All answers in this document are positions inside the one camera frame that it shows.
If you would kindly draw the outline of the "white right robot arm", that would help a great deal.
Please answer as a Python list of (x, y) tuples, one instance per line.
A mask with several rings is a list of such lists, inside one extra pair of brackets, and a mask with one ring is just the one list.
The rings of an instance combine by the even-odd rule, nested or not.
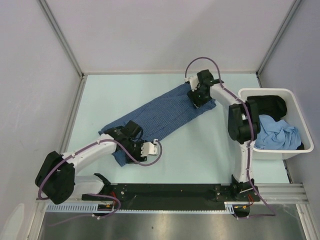
[(253, 148), (260, 132), (258, 105), (254, 100), (243, 100), (227, 89), (221, 79), (215, 79), (208, 69), (196, 76), (185, 77), (190, 85), (187, 96), (196, 108), (210, 100), (218, 101), (227, 110), (227, 132), (238, 152), (231, 175), (230, 195), (237, 201), (254, 194), (252, 171)]

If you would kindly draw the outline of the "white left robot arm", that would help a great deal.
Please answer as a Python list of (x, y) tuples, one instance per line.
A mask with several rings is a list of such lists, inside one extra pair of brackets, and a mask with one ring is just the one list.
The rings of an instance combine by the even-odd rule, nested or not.
[(148, 155), (157, 154), (154, 141), (148, 142), (137, 136), (142, 131), (130, 120), (125, 126), (104, 130), (96, 141), (81, 149), (63, 154), (50, 152), (35, 178), (38, 199), (49, 199), (56, 205), (63, 203), (74, 192), (76, 175), (104, 155), (123, 151), (125, 161), (141, 164)]

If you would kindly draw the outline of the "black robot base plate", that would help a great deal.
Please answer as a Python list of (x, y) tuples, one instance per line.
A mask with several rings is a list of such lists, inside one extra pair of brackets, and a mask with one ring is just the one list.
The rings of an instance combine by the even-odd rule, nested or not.
[(121, 210), (128, 211), (215, 211), (225, 202), (260, 202), (253, 190), (235, 193), (221, 184), (118, 183), (102, 188), (100, 195), (116, 197)]

